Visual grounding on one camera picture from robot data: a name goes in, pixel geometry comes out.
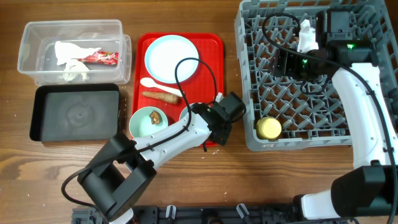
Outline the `light blue bowl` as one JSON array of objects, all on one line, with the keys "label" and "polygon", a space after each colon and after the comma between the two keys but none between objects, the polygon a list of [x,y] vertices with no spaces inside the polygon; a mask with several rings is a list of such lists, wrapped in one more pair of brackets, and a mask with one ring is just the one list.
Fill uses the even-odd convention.
[{"label": "light blue bowl", "polygon": [[[194,105],[194,103],[190,104],[190,110],[193,109],[193,105]],[[188,108],[184,107],[184,109],[180,113],[179,120],[183,119],[187,114],[188,114]]]}]

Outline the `yellow plastic cup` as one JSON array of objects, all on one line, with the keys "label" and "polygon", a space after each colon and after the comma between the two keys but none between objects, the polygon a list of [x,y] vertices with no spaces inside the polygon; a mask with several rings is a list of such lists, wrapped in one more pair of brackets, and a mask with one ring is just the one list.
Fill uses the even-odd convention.
[{"label": "yellow plastic cup", "polygon": [[273,140],[281,134],[282,126],[275,118],[265,117],[256,123],[256,132],[259,139]]}]

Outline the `brown carrot-like food scrap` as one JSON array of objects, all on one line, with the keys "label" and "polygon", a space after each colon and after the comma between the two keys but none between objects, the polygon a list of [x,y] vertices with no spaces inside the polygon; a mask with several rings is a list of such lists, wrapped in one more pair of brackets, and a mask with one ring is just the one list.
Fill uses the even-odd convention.
[{"label": "brown carrot-like food scrap", "polygon": [[143,91],[141,93],[142,96],[147,98],[152,98],[155,100],[160,100],[165,103],[176,105],[179,103],[180,97],[171,93],[161,93],[161,92],[154,92],[154,91]]}]

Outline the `green bowl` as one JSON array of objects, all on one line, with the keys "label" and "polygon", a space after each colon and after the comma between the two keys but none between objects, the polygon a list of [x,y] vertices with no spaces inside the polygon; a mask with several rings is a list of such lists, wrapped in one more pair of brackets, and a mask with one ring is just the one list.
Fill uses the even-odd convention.
[{"label": "green bowl", "polygon": [[[155,111],[160,120],[159,124],[153,124],[150,115]],[[129,131],[133,138],[139,138],[159,132],[169,126],[166,114],[159,108],[146,106],[133,113],[129,121]]]}]

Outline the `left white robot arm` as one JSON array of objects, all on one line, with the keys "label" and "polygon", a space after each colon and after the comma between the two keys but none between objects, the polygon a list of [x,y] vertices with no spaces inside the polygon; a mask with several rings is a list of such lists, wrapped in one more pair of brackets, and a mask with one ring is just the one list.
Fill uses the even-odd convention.
[{"label": "left white robot arm", "polygon": [[176,123],[148,136],[112,137],[78,175],[77,181],[108,222],[126,223],[157,169],[206,141],[225,145],[233,121],[245,105],[231,92],[212,105],[194,103]]}]

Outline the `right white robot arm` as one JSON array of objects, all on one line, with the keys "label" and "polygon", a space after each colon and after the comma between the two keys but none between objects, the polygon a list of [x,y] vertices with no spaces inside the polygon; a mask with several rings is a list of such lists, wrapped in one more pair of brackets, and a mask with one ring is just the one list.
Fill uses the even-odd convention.
[{"label": "right white robot arm", "polygon": [[387,216],[397,213],[397,136],[384,101],[374,44],[356,40],[350,12],[327,9],[316,15],[317,49],[301,53],[277,46],[273,76],[314,81],[326,75],[342,102],[353,146],[354,169],[329,190],[300,196],[307,220]]}]

